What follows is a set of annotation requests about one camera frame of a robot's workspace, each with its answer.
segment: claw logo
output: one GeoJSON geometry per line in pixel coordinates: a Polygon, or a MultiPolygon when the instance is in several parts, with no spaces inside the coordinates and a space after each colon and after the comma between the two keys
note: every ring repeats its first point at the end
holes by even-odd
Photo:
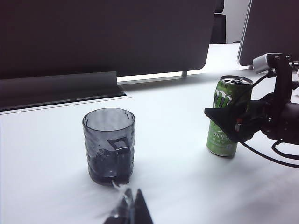
{"type": "Polygon", "coordinates": [[[223,108],[227,104],[229,104],[232,101],[232,96],[227,95],[223,91],[216,90],[214,95],[214,106],[213,108],[223,108]]]}

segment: office chair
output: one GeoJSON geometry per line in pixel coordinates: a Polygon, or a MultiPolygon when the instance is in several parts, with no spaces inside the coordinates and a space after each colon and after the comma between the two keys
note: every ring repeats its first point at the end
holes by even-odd
{"type": "MultiPolygon", "coordinates": [[[[224,0],[216,1],[216,13],[223,12],[224,0]]],[[[226,16],[215,14],[210,44],[226,43],[226,16]]]]}

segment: textured glass tumbler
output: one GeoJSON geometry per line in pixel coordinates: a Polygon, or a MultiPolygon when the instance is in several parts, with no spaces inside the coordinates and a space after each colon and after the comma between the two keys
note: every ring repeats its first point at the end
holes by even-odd
{"type": "Polygon", "coordinates": [[[83,117],[89,175],[101,185],[128,183],[133,172],[135,117],[103,108],[83,117]]]}

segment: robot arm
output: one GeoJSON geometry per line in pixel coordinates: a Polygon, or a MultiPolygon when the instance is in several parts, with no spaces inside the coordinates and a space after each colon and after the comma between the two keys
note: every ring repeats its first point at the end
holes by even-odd
{"type": "Polygon", "coordinates": [[[288,58],[284,54],[269,53],[253,60],[257,73],[269,71],[263,79],[277,77],[273,93],[249,104],[238,98],[226,108],[205,109],[205,114],[235,142],[245,142],[255,132],[262,131],[270,139],[299,145],[299,104],[290,102],[292,70],[288,58]]]}

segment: monster energy can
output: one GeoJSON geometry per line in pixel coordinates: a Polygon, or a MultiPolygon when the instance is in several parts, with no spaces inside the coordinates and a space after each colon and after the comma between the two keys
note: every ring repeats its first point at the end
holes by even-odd
{"type": "MultiPolygon", "coordinates": [[[[214,94],[213,108],[223,108],[233,102],[251,84],[252,81],[248,78],[222,76],[214,94]]],[[[246,92],[240,100],[249,102],[250,97],[251,90],[246,92]]],[[[237,143],[232,142],[213,121],[210,122],[206,146],[212,153],[220,156],[233,156],[237,149],[237,143]]]]}

